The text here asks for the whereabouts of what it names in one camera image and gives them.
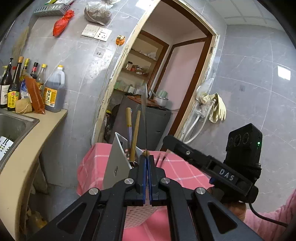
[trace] red plastic bag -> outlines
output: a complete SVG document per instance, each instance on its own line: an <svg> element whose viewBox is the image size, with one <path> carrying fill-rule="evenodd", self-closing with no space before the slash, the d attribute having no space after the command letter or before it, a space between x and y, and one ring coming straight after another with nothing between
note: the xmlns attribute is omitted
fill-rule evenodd
<svg viewBox="0 0 296 241"><path fill-rule="evenodd" d="M68 10L65 15L55 22L54 29L52 31L52 35L58 37L64 29L67 27L69 20L74 16L73 10Z"/></svg>

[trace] pink sleeve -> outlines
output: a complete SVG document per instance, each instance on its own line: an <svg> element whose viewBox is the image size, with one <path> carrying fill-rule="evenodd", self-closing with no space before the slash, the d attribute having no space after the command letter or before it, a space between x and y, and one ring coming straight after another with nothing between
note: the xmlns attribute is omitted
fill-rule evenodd
<svg viewBox="0 0 296 241"><path fill-rule="evenodd" d="M296 190L293 191L285 205L281 206L274 212L260 214L264 217L289 224L295 213ZM276 241L285 231L285 227L265 221L253 214L252 211L249 209L246 212L244 223L248 225L265 241Z"/></svg>

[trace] white ceiling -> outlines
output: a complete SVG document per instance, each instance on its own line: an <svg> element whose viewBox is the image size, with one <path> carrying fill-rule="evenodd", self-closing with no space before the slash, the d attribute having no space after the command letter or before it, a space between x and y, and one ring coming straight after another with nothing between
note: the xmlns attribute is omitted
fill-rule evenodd
<svg viewBox="0 0 296 241"><path fill-rule="evenodd" d="M275 17L257 0L209 0L227 24L253 24L283 30Z"/></svg>

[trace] countertop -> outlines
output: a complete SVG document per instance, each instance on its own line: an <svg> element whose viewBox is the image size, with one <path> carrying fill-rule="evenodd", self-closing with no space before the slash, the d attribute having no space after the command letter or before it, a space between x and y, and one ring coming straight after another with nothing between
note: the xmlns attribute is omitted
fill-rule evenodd
<svg viewBox="0 0 296 241"><path fill-rule="evenodd" d="M0 173L0 219L15 240L19 240L20 209L26 182L45 141L67 114L67 110L45 112L45 115L25 114L40 122L17 146Z"/></svg>

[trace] gray cabinet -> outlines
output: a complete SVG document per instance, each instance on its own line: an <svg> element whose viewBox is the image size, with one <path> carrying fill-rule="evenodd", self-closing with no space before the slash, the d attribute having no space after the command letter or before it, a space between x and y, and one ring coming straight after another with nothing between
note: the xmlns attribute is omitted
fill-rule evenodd
<svg viewBox="0 0 296 241"><path fill-rule="evenodd" d="M122 102L120 104L120 107L115 119L115 123L109 139L110 144L113 143L115 132L119 133L120 135L122 135L127 139L127 127L126 127L126 108L127 107L130 107L132 109L132 115L131 115L132 130L134 130L135 128L137 112L138 110L141 110L141 105L129 99L127 96L125 96L122 99ZM168 121L171 116L171 111L147 107L146 115L147 115L146 117L147 118L147 148L148 150L155 150L168 124ZM137 147L139 147L140 149L146 149L145 125L144 125L144 120L142 115L140 118Z"/></svg>

